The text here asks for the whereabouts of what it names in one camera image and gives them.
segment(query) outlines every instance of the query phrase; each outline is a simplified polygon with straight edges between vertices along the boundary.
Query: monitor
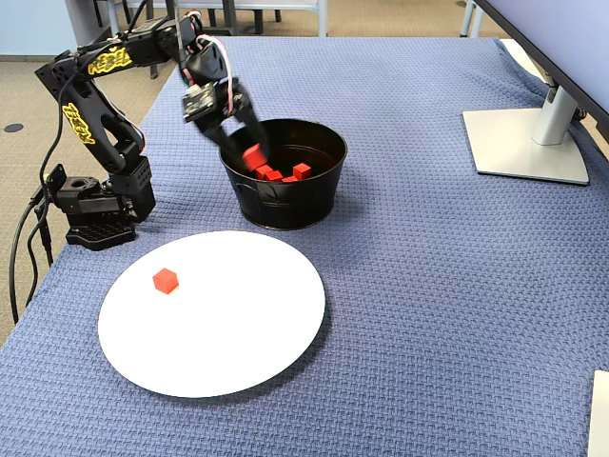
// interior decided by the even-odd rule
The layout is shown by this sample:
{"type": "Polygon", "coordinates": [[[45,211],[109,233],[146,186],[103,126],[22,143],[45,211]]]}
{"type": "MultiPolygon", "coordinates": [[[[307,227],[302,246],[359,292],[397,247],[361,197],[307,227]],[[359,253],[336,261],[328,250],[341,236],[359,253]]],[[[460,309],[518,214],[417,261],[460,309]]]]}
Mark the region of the monitor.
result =
{"type": "Polygon", "coordinates": [[[463,114],[476,167],[502,174],[588,184],[567,129],[581,105],[609,129],[609,1],[476,0],[556,81],[541,109],[463,114]]]}

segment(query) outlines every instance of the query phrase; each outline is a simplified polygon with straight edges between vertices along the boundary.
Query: wall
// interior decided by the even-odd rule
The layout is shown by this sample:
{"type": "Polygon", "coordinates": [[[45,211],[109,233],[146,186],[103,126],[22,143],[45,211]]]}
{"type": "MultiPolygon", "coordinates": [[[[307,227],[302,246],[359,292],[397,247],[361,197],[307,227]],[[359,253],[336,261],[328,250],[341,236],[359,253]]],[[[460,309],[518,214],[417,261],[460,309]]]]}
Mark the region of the wall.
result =
{"type": "MultiPolygon", "coordinates": [[[[65,0],[68,7],[69,19],[76,37],[78,46],[89,45],[95,41],[104,29],[108,26],[108,11],[106,2],[97,2],[100,15],[104,23],[103,27],[98,27],[95,17],[93,0],[65,0]]],[[[117,5],[119,14],[122,14],[122,7],[117,5]]]]}
{"type": "MultiPolygon", "coordinates": [[[[106,24],[103,2],[100,10],[106,24]]],[[[0,55],[57,55],[103,31],[92,0],[0,0],[0,18],[0,55]]]]}

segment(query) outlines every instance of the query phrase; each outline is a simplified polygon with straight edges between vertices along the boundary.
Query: blue tablecloth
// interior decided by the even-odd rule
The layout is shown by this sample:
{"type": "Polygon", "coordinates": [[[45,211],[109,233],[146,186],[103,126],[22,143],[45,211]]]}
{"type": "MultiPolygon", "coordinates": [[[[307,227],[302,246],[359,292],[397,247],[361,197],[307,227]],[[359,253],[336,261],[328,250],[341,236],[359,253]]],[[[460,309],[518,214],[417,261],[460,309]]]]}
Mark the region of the blue tablecloth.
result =
{"type": "Polygon", "coordinates": [[[593,371],[609,368],[609,167],[585,130],[590,187],[481,176],[462,111],[545,94],[498,41],[226,43],[261,118],[349,145],[330,216],[270,233],[322,276],[320,334],[271,381],[214,399],[151,393],[104,358],[98,311],[136,259],[202,231],[268,233],[183,124],[174,73],[143,125],[158,204],[137,240],[66,247],[2,349],[0,454],[585,455],[593,371]]]}

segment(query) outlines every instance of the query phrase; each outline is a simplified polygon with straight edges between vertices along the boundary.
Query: red cube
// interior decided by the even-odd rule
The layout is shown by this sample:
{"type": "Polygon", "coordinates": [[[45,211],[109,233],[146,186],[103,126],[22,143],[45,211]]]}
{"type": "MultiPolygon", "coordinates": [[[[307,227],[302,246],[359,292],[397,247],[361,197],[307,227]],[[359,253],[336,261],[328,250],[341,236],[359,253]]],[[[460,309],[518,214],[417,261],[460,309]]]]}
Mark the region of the red cube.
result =
{"type": "Polygon", "coordinates": [[[273,171],[271,171],[270,173],[268,173],[266,175],[266,179],[268,181],[281,181],[282,179],[284,179],[284,176],[281,174],[280,171],[277,171],[276,169],[274,169],[273,171]]]}
{"type": "Polygon", "coordinates": [[[154,286],[157,290],[161,290],[163,293],[169,294],[175,288],[179,286],[178,275],[167,268],[163,268],[161,271],[152,276],[154,286]]]}
{"type": "Polygon", "coordinates": [[[253,171],[266,163],[266,157],[263,150],[260,149],[260,144],[256,144],[251,148],[246,149],[243,155],[244,163],[248,170],[253,171]]]}
{"type": "Polygon", "coordinates": [[[266,176],[273,171],[268,165],[262,165],[256,168],[256,179],[266,179],[266,176]]]}
{"type": "Polygon", "coordinates": [[[294,176],[299,181],[311,177],[311,167],[307,164],[298,164],[294,167],[294,176]]]}

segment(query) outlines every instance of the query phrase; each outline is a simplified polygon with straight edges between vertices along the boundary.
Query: black cable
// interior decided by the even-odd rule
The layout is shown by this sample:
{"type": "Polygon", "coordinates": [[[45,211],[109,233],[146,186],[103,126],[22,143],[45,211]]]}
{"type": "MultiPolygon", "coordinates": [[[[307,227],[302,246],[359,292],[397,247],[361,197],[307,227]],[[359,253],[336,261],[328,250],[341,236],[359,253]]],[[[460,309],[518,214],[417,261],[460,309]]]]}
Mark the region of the black cable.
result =
{"type": "Polygon", "coordinates": [[[62,110],[61,100],[64,97],[64,93],[66,93],[66,90],[72,85],[72,83],[74,82],[76,77],[79,75],[80,71],[82,71],[83,69],[86,69],[88,67],[88,65],[91,62],[93,62],[100,54],[102,54],[105,50],[107,50],[108,48],[111,48],[112,46],[116,46],[116,43],[114,41],[107,43],[99,51],[95,52],[94,55],[92,55],[89,59],[87,59],[85,61],[85,63],[81,66],[79,71],[72,74],[72,76],[69,78],[69,80],[66,81],[66,84],[64,84],[64,86],[61,88],[61,90],[59,90],[59,95],[57,96],[57,107],[58,107],[58,111],[59,111],[59,122],[57,125],[57,133],[55,134],[55,140],[53,141],[52,145],[50,146],[49,151],[47,152],[47,155],[45,156],[45,159],[43,160],[42,165],[40,167],[40,171],[38,173],[38,178],[40,179],[40,186],[42,187],[43,196],[44,196],[44,207],[43,207],[42,215],[40,216],[40,219],[38,220],[38,223],[31,230],[31,233],[29,234],[29,237],[28,237],[28,253],[29,253],[29,258],[31,260],[31,265],[32,265],[34,276],[33,276],[33,280],[31,283],[31,288],[29,289],[29,295],[28,295],[28,300],[26,301],[26,306],[29,304],[29,302],[31,301],[31,298],[34,296],[34,292],[36,291],[36,286],[38,285],[38,267],[36,265],[36,256],[34,254],[34,250],[33,250],[32,246],[31,246],[31,241],[33,240],[36,232],[47,222],[47,214],[49,213],[49,188],[47,187],[47,183],[45,181],[45,168],[47,167],[47,164],[49,163],[50,156],[52,155],[55,148],[57,148],[57,144],[59,143],[59,140],[61,139],[62,128],[64,126],[64,113],[62,110]]]}
{"type": "Polygon", "coordinates": [[[140,6],[137,7],[137,10],[135,11],[135,14],[133,14],[133,17],[131,18],[131,22],[129,22],[129,28],[127,30],[127,33],[131,33],[131,31],[135,27],[135,23],[137,22],[137,18],[140,17],[140,14],[142,13],[142,10],[146,6],[146,3],[148,3],[148,0],[142,0],[142,3],[140,3],[140,6]]]}
{"type": "Polygon", "coordinates": [[[29,214],[36,206],[35,203],[29,202],[28,207],[23,211],[21,219],[17,224],[17,230],[12,237],[12,247],[10,248],[10,261],[9,261],[9,295],[10,295],[10,309],[12,310],[12,320],[15,325],[19,322],[19,312],[17,311],[17,294],[15,292],[15,259],[17,258],[17,245],[19,244],[19,237],[21,236],[21,230],[23,229],[29,214]]]}
{"type": "Polygon", "coordinates": [[[102,21],[102,15],[99,12],[99,6],[97,5],[97,0],[93,0],[93,8],[95,9],[95,18],[97,19],[97,27],[101,28],[104,26],[104,21],[102,21]]]}
{"type": "Polygon", "coordinates": [[[175,8],[175,0],[165,0],[165,5],[167,6],[167,16],[169,16],[169,19],[176,19],[175,11],[177,9],[175,8]]]}
{"type": "MultiPolygon", "coordinates": [[[[45,202],[43,201],[40,205],[37,205],[34,209],[36,213],[36,218],[40,220],[42,217],[42,210],[44,208],[45,202]]],[[[52,240],[50,238],[50,230],[49,230],[49,222],[44,221],[38,230],[40,233],[40,240],[42,241],[42,246],[45,248],[45,252],[47,253],[47,263],[49,263],[49,268],[53,265],[53,252],[52,252],[52,240]]]]}

